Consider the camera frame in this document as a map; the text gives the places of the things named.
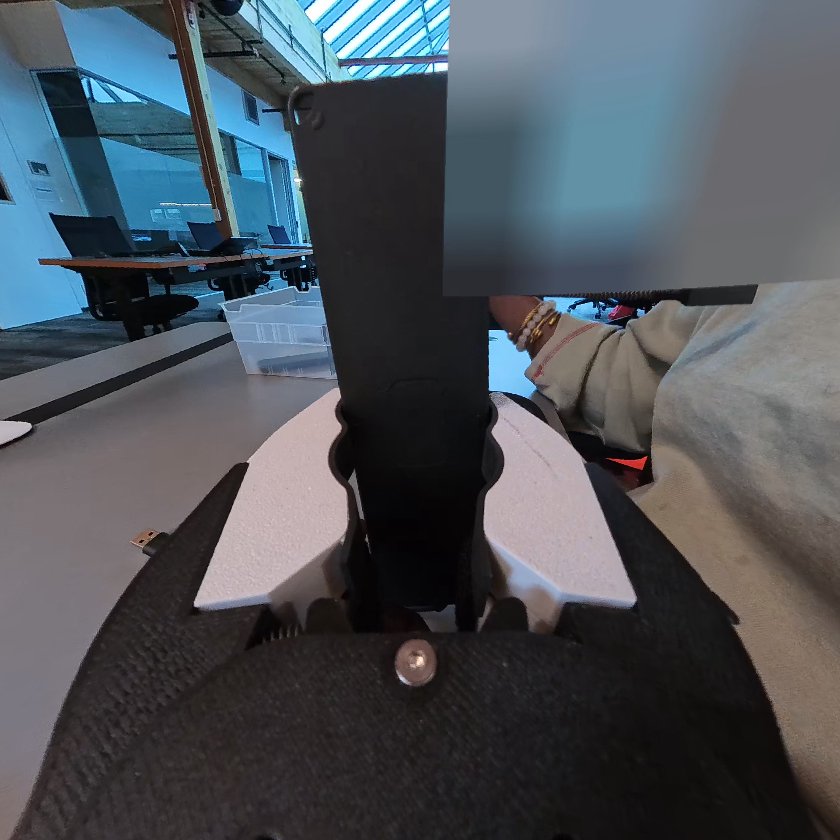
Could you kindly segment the black usb hub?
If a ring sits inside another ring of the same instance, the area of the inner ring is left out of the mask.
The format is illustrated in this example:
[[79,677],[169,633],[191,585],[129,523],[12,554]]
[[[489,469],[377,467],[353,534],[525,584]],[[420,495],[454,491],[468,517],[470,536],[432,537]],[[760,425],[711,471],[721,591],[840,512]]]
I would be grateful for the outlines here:
[[332,357],[384,606],[489,589],[488,306],[446,297],[444,74],[300,86],[288,99]]

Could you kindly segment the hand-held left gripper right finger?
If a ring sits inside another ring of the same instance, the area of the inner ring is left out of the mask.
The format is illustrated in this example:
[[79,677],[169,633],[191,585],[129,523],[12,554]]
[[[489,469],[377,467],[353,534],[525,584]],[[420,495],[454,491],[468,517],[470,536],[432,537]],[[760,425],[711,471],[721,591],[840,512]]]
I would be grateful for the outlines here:
[[636,593],[583,458],[543,415],[500,392],[490,399],[503,457],[485,499],[491,595],[519,599],[537,634],[550,634],[569,604],[632,608]]

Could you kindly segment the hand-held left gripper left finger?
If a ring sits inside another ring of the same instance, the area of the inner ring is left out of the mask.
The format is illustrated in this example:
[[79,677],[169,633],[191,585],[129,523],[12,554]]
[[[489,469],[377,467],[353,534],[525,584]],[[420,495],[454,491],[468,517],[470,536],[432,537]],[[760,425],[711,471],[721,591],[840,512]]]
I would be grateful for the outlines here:
[[285,422],[247,461],[193,605],[202,613],[269,606],[306,622],[310,604],[340,599],[348,487],[333,474],[337,387]]

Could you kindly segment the person's grey sweatshirt torso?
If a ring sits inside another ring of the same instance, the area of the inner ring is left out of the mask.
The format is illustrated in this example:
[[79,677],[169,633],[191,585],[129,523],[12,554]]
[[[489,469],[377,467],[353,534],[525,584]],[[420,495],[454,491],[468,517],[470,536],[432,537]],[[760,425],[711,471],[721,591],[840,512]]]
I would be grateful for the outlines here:
[[802,791],[838,838],[838,280],[766,287],[681,343],[640,507],[738,615]]

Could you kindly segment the wooden top office desk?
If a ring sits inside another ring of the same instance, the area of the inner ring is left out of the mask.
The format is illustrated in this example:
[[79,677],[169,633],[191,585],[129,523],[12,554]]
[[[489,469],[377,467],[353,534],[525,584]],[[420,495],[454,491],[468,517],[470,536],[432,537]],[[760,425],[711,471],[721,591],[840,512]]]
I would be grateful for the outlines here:
[[130,341],[172,329],[172,321],[197,309],[196,297],[175,287],[215,282],[227,300],[247,295],[266,278],[257,255],[134,255],[40,258],[42,266],[61,267],[80,276],[90,315],[120,322]]

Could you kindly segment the clear plastic bin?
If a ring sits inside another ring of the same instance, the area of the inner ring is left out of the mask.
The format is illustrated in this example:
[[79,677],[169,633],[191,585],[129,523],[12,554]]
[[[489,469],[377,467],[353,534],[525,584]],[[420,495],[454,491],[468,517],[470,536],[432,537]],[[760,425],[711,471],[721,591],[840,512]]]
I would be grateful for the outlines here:
[[256,363],[285,355],[326,352],[332,357],[327,319],[318,287],[288,287],[219,304],[250,375]]

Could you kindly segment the wooden support post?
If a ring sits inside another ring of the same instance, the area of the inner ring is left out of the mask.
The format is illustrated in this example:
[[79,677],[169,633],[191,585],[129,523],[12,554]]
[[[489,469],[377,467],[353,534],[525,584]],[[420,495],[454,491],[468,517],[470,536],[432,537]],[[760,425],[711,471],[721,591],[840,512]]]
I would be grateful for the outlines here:
[[214,220],[224,238],[239,235],[214,103],[207,78],[197,6],[192,1],[165,1],[175,57],[191,116],[201,171]]

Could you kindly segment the person's right forearm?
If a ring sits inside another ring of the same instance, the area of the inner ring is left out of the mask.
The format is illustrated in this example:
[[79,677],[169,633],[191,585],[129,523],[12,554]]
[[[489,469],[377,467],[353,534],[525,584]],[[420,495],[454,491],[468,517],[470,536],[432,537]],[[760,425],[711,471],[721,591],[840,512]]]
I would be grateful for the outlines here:
[[525,376],[566,428],[648,451],[655,397],[700,314],[663,301],[625,328],[587,322],[535,297],[491,297],[490,314],[530,357]]

